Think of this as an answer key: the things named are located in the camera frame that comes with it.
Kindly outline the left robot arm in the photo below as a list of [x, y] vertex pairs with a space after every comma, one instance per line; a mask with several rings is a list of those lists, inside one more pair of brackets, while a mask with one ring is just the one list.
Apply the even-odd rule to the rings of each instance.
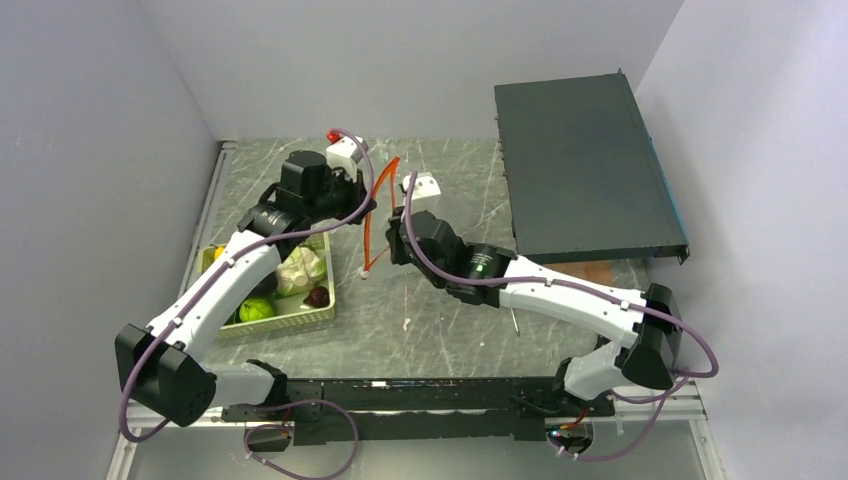
[[115, 338], [122, 398], [120, 427], [129, 431], [130, 401], [165, 422], [186, 427], [208, 409], [248, 405], [264, 420], [287, 406], [287, 377], [259, 360], [204, 363], [207, 349], [237, 307], [308, 237], [359, 224], [376, 203], [373, 168], [347, 174], [319, 152], [299, 150], [283, 163], [277, 182], [248, 209], [224, 253], [162, 314], [145, 327], [126, 325]]

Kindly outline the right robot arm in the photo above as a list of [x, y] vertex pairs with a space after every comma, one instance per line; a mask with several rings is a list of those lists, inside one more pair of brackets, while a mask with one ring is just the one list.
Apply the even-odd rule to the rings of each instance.
[[675, 384], [682, 330], [666, 321], [673, 305], [661, 285], [621, 289], [568, 276], [510, 250], [466, 243], [429, 211], [393, 210], [386, 238], [395, 265], [415, 266], [437, 289], [470, 305], [527, 310], [586, 328], [605, 339], [570, 357], [551, 388], [557, 411], [574, 415], [615, 387], [669, 390]]

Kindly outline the clear zip top bag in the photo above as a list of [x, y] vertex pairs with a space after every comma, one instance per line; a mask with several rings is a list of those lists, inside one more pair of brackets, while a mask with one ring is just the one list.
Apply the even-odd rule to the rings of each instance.
[[372, 199], [377, 206], [366, 215], [364, 220], [362, 247], [363, 265], [359, 269], [359, 277], [367, 280], [374, 276], [377, 263], [388, 256], [389, 246], [385, 238], [388, 217], [398, 206], [398, 194], [395, 184], [398, 177], [400, 158], [393, 157], [377, 177]]

